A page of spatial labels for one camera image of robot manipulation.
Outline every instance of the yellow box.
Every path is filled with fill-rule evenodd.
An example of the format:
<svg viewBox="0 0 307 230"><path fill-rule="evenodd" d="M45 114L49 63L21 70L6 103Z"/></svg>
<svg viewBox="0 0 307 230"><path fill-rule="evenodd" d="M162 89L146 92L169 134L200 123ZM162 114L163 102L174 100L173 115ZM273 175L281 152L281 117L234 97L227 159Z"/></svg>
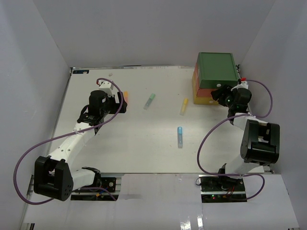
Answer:
<svg viewBox="0 0 307 230"><path fill-rule="evenodd" d="M195 74L193 74L192 77L192 87L193 87L193 101L194 104L208 104L208 105L212 105L212 104L218 104L217 101L214 101L212 99L212 97L197 97L196 96L196 76Z"/></svg>

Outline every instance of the white tabletop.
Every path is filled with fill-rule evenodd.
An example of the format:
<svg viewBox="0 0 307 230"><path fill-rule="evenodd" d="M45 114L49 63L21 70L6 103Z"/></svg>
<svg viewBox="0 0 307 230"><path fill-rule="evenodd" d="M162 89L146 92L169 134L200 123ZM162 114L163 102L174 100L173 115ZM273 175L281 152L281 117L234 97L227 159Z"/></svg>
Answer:
<svg viewBox="0 0 307 230"><path fill-rule="evenodd" d="M127 112L100 129L76 157L72 170L89 166L104 173L200 173L196 162L200 142L227 117L227 108L193 104L192 74L192 68L174 67L91 69L89 74L72 74L55 136L73 130L90 92L98 89L97 78L111 79L129 93ZM144 110L151 93L156 94L155 99ZM184 98L189 104L185 115L180 116ZM177 147L178 126L183 128L182 149ZM223 124L204 144L202 166L217 172L240 153L242 137L242 130ZM62 141L54 141L50 150ZM263 172L263 168L253 172Z"/></svg>
<svg viewBox="0 0 307 230"><path fill-rule="evenodd" d="M116 202L52 200L29 205L24 223L35 230L286 230L298 228L281 175L264 175L265 186L243 203L201 203L196 174L126 174ZM245 177L247 196L259 177ZM31 201L46 200L33 194Z"/></svg>

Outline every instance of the white surface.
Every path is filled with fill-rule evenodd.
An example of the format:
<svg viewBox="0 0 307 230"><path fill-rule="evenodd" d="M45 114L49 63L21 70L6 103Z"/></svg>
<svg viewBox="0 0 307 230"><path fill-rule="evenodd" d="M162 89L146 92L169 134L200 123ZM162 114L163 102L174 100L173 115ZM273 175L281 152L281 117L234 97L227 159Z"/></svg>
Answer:
<svg viewBox="0 0 307 230"><path fill-rule="evenodd" d="M70 67L241 63L274 0L34 0Z"/></svg>
<svg viewBox="0 0 307 230"><path fill-rule="evenodd" d="M198 175L126 174L116 202L52 201L29 206L25 222L35 230L287 230L298 227L280 175L264 175L266 185L247 203L202 204ZM247 195L261 186L244 178ZM32 201L43 200L33 195Z"/></svg>
<svg viewBox="0 0 307 230"><path fill-rule="evenodd" d="M13 170L27 149L50 138L68 77L32 0L0 0L0 229L19 229L25 203L14 190ZM37 148L20 165L24 195L34 161L46 148Z"/></svg>
<svg viewBox="0 0 307 230"><path fill-rule="evenodd" d="M199 173L196 155L201 140L219 121L227 108L194 105L193 69L91 69L89 74L73 74L67 89L55 136L71 132L90 92L97 90L96 79L108 78L128 91L127 112L101 127L76 157L72 166L94 167L104 173ZM151 93L156 96L143 109ZM188 98L185 115L179 111ZM183 128L184 146L177 146L177 127ZM218 172L240 152L243 131L229 122L217 129L201 152L201 164ZM51 150L62 140L54 141Z"/></svg>
<svg viewBox="0 0 307 230"><path fill-rule="evenodd" d="M280 155L276 171L288 189L298 222L307 229L306 114L307 3L277 0L242 63L242 76L260 80L271 90L273 111L267 121L281 127ZM252 111L270 106L269 96L250 83Z"/></svg>
<svg viewBox="0 0 307 230"><path fill-rule="evenodd" d="M263 191L246 203L203 204L206 230L288 230L298 228L295 214L280 175L264 175ZM255 194L262 180L243 178L247 196Z"/></svg>

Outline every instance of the green box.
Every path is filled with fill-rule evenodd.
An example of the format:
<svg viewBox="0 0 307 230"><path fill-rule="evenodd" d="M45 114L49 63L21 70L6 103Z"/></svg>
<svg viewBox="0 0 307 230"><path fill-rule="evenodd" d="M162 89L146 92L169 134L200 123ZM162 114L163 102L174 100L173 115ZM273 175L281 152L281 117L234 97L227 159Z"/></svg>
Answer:
<svg viewBox="0 0 307 230"><path fill-rule="evenodd" d="M232 53L199 53L195 71L200 89L234 87L239 79Z"/></svg>

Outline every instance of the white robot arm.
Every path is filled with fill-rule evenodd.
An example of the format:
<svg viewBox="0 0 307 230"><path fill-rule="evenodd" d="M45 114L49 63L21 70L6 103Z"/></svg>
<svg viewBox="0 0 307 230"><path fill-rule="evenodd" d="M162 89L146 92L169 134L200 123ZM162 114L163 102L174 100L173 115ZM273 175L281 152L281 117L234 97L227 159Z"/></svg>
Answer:
<svg viewBox="0 0 307 230"><path fill-rule="evenodd" d="M74 159L85 144L94 137L100 127L79 132L103 123L107 114L114 114L120 106L116 103L110 82L99 82L99 90L92 91L89 104L86 105L74 127L75 135L67 137L63 143L47 157L38 157L35 161L34 192L54 199L65 201L72 191L84 186L100 186L100 171L94 168L83 167L70 172ZM125 113L127 103L123 101L120 113Z"/></svg>
<svg viewBox="0 0 307 230"><path fill-rule="evenodd" d="M219 104L229 108L228 117L248 113L251 92L245 80L239 80L238 85L233 88L224 85L211 94ZM231 119L230 123L244 131L240 154L230 163L223 165L219 173L244 175L256 167L277 162L279 125L258 120L251 115L236 117Z"/></svg>

